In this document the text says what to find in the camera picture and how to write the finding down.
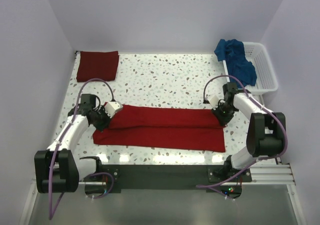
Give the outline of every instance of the terrazzo table surface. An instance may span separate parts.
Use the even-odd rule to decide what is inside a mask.
[[[76,79],[80,58],[80,54],[75,58],[55,137],[64,127],[67,113],[74,107],[83,84]],[[122,104],[154,108],[210,109],[210,105],[203,104],[203,89],[210,78],[221,74],[225,74],[224,67],[217,61],[217,57],[211,54],[120,54],[116,79],[108,83],[115,99]],[[222,86],[226,81],[224,77],[214,80],[209,84],[206,93],[215,94],[222,99]],[[102,103],[111,99],[110,91],[102,82],[90,82],[82,93],[96,94]],[[223,129],[225,153],[95,145],[92,138],[95,128],[90,126],[80,138],[73,156],[75,159],[99,156],[104,164],[223,164],[228,155],[235,154],[246,145],[248,125],[249,120],[241,112],[236,112]],[[275,164],[275,160],[266,160],[259,164]]]

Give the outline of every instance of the white laundry basket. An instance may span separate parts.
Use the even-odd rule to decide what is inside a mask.
[[[247,85],[245,88],[253,95],[262,95],[276,91],[278,82],[270,57],[265,46],[258,42],[243,42],[245,58],[252,62],[256,72],[255,86]],[[225,74],[228,75],[226,60],[223,60]]]

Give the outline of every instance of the red towel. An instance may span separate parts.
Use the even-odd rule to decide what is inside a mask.
[[[103,79],[113,81],[116,79],[119,54],[112,52],[82,51],[80,64],[76,75],[78,82],[86,82],[89,79]]]
[[[210,109],[153,108],[123,105],[98,145],[126,145],[225,152],[223,127]]]

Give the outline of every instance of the lavender wall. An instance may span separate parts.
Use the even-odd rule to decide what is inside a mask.
[[[76,50],[210,52],[258,42],[282,0],[49,0]]]
[[[266,104],[287,119],[292,166],[304,214],[320,223],[320,0],[283,0],[263,36],[276,71],[279,90]]]
[[[48,0],[0,0],[0,220],[19,223],[53,135],[73,51]]]

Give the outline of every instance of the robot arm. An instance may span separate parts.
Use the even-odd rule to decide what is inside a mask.
[[[260,157],[273,157],[284,149],[284,134],[272,117],[262,110],[264,107],[252,94],[248,96],[237,85],[228,82],[223,85],[224,102],[220,102],[216,96],[208,101],[213,107],[212,112],[222,126],[228,124],[234,113],[241,111],[248,119],[249,128],[246,138],[246,147],[227,158],[226,163],[231,169],[241,170]],[[285,127],[286,118],[281,112],[273,112]]]
[[[101,163],[98,157],[89,156],[74,159],[72,152],[91,124],[96,129],[103,131],[109,126],[112,117],[122,109],[123,106],[117,101],[110,101],[105,107],[96,107],[95,95],[82,94],[73,122],[74,108],[68,113],[67,122],[55,141],[46,150],[38,151],[34,156],[38,191],[40,193],[48,192],[49,166],[57,144],[59,144],[59,148],[53,167],[52,181],[54,193],[74,192],[78,188],[79,181],[98,172],[97,169]]]

